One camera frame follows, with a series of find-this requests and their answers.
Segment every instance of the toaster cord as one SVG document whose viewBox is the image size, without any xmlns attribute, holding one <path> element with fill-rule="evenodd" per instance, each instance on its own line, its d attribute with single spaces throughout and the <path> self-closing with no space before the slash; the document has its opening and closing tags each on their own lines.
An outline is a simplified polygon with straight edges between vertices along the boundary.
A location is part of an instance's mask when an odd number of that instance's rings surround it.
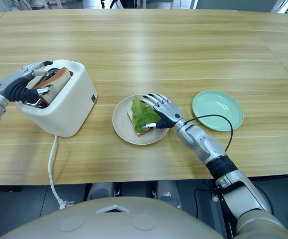
<svg viewBox="0 0 288 239">
<path fill-rule="evenodd" d="M 72 201 L 72 202 L 63 201 L 59 197 L 57 192 L 55 191 L 55 187 L 54 187 L 54 183 L 53 183 L 53 177 L 52 177 L 52 159 L 53 159 L 53 154 L 54 154 L 54 151 L 55 151 L 55 146 L 56 146 L 57 140 L 58 140 L 58 136 L 55 135 L 54 136 L 53 145 L 52 145 L 52 148 L 51 148 L 51 152 L 50 152 L 50 157 L 49 157 L 48 173 L 49 173 L 50 186 L 51 186 L 51 189 L 52 189 L 52 193 L 53 193 L 54 197 L 56 198 L 56 200 L 58 200 L 58 203 L 60 205 L 60 210 L 61 210 L 61 209 L 67 208 L 69 206 L 72 206 L 74 201 Z"/>
</svg>

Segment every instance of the green lettuce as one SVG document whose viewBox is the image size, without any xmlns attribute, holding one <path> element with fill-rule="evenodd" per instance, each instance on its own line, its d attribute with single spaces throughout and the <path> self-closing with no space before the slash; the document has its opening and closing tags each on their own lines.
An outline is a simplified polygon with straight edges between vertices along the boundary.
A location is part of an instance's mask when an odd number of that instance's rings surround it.
<svg viewBox="0 0 288 239">
<path fill-rule="evenodd" d="M 148 105 L 141 102 L 137 96 L 133 97 L 132 113 L 133 123 L 137 133 L 146 131 L 146 129 L 140 128 L 143 124 L 154 123 L 160 120 L 160 116 Z"/>
</svg>

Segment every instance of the table surface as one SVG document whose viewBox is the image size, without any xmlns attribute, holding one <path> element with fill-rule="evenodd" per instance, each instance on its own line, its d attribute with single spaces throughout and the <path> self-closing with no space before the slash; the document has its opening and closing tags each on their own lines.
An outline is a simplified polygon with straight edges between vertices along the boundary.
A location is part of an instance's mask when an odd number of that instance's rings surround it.
<svg viewBox="0 0 288 239">
<path fill-rule="evenodd" d="M 175 130 L 136 146 L 114 132 L 125 97 L 160 92 L 185 119 L 205 90 L 232 95 L 245 118 L 230 158 L 248 176 L 288 174 L 288 15 L 236 10 L 39 10 L 0 13 L 0 80 L 41 60 L 87 68 L 99 98 L 80 131 L 60 138 L 56 184 L 210 178 Z M 201 126 L 225 146 L 228 132 Z M 53 135 L 10 104 L 0 123 L 0 185 L 48 184 Z"/>
</svg>

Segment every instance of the mint green plate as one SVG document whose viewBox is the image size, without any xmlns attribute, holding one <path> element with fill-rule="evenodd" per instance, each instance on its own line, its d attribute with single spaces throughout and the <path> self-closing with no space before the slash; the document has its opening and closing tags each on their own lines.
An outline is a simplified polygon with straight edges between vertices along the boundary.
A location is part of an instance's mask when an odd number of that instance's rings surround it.
<svg viewBox="0 0 288 239">
<path fill-rule="evenodd" d="M 192 110 L 196 117 L 204 115 L 221 115 L 230 120 L 233 129 L 243 122 L 243 110 L 240 104 L 230 95 L 221 91 L 203 91 L 195 96 Z M 229 123 L 220 117 L 205 117 L 198 119 L 203 125 L 217 130 L 230 131 Z"/>
</svg>

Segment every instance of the white plate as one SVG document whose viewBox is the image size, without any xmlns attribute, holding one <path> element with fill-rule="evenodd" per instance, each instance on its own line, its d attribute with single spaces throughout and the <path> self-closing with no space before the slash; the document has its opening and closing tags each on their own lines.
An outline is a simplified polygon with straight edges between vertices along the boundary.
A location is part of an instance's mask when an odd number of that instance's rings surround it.
<svg viewBox="0 0 288 239">
<path fill-rule="evenodd" d="M 126 142 L 136 145 L 147 145 L 159 141 L 168 132 L 168 128 L 154 129 L 142 136 L 137 136 L 134 126 L 127 115 L 133 104 L 133 97 L 142 98 L 143 95 L 133 95 L 122 100 L 115 108 L 113 113 L 113 127 L 119 137 Z"/>
</svg>

